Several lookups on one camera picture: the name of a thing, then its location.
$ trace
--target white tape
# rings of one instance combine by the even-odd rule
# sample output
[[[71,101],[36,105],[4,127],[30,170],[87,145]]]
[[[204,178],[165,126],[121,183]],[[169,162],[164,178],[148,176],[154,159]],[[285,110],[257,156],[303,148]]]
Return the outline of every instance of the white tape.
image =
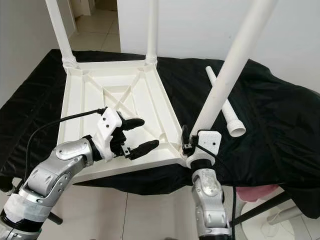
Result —
[[[43,223],[48,218],[52,207],[42,206],[18,194],[12,194],[3,209],[7,218],[14,223],[22,219]]]

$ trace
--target pink object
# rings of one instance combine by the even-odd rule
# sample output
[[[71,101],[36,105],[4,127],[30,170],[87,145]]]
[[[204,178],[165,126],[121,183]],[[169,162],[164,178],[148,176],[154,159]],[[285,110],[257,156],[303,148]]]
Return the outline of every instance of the pink object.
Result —
[[[245,202],[256,202],[258,199],[272,193],[278,188],[278,185],[264,186],[237,186],[236,192],[239,198]]]

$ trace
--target doorway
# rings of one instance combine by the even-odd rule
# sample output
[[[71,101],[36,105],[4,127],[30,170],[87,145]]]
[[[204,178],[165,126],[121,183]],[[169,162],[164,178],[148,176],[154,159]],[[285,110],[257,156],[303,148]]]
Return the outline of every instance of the doorway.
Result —
[[[72,50],[121,52],[117,0],[70,0],[70,6],[77,28]]]

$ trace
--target white wall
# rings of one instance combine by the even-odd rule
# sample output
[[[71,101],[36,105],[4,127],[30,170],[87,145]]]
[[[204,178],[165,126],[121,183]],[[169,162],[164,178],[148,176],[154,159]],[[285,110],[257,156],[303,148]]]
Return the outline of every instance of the white wall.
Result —
[[[75,30],[68,0],[58,0],[68,35]],[[44,0],[0,0],[0,107],[35,69],[58,48]]]
[[[75,17],[81,15],[91,16],[95,11],[95,0],[70,0]]]
[[[224,60],[251,3],[160,0],[158,55]],[[117,5],[121,51],[145,54],[148,1]],[[320,92],[319,9],[319,0],[280,0],[250,58],[287,82]]]

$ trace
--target metal stand leg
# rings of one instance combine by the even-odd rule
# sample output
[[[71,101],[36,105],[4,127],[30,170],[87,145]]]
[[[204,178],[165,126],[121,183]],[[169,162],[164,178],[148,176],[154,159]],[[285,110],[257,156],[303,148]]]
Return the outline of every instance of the metal stand leg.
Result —
[[[278,194],[277,196],[269,199],[268,201],[260,204],[259,206],[255,207],[254,209],[246,212],[245,214],[242,214],[240,216],[238,216],[234,222],[230,222],[230,225],[237,225],[240,224],[250,218],[253,218],[254,216],[257,216],[269,209],[272,209],[273,207],[284,203],[285,201],[290,200],[291,197],[289,196],[288,193],[286,193],[285,191]]]
[[[55,215],[52,212],[50,212],[48,219],[58,225],[62,224],[62,222],[64,221],[62,218],[58,217],[57,215]]]

